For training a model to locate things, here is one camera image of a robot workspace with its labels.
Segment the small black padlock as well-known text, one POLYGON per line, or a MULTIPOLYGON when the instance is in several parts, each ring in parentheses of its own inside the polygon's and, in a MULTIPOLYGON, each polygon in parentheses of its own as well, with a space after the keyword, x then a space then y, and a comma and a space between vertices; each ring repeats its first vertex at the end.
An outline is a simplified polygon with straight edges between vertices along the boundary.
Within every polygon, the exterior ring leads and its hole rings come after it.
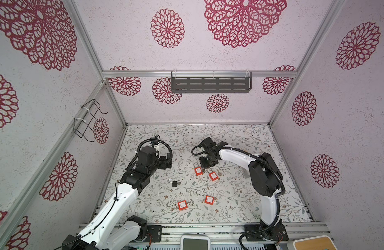
POLYGON ((169 184, 171 184, 171 186, 172 186, 173 188, 175 188, 175 187, 178 187, 179 185, 181 185, 181 182, 180 182, 179 180, 173 180, 173 179, 170 179, 170 180, 169 180, 169 184))

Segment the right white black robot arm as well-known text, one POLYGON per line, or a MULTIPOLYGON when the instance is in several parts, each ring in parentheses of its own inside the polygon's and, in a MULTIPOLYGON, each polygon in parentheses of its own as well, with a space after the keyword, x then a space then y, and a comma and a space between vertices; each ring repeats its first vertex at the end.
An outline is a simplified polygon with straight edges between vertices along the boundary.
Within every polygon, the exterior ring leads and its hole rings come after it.
POLYGON ((192 148, 191 153, 199 156, 203 169, 214 167, 223 160, 249 172, 253 189, 261 196, 261 218, 258 225, 244 227, 245 232, 239 237, 240 243, 244 238, 248 241, 276 242, 288 239, 280 218, 279 201, 286 193, 286 188, 283 175, 270 154, 254 155, 231 147, 226 142, 215 143, 210 137, 192 148))

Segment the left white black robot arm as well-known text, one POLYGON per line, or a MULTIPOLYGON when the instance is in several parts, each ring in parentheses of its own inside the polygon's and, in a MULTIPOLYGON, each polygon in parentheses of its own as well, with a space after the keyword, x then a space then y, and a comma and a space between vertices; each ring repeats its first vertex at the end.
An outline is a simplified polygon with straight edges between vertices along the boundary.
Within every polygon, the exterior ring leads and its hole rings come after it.
POLYGON ((167 144, 164 146, 169 151, 166 156, 160 155, 157 145, 138 146, 137 154, 131 161, 131 165, 136 165, 135 168, 127 170, 120 182, 115 184, 115 193, 110 201, 78 235, 68 235, 57 249, 121 250, 131 241, 151 241, 147 221, 138 216, 131 216, 118 231, 112 231, 131 203, 150 183, 156 170, 172 167, 172 149, 167 144))

